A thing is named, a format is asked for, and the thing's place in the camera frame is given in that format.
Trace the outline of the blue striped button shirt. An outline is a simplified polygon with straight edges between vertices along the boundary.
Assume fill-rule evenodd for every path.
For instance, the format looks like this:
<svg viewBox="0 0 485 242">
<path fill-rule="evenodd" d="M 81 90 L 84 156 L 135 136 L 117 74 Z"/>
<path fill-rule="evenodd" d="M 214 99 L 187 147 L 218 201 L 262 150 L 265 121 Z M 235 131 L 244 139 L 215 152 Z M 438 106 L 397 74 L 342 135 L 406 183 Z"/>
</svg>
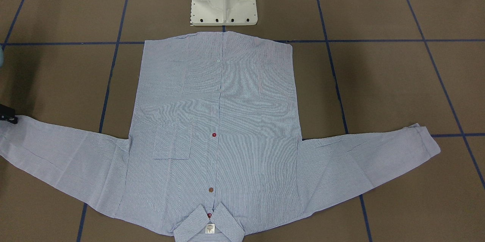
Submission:
<svg viewBox="0 0 485 242">
<path fill-rule="evenodd" d="M 426 127 L 303 140 L 291 45 L 241 33 L 147 40 L 127 139 L 19 116 L 15 167 L 177 242 L 241 242 L 440 153 Z"/>
</svg>

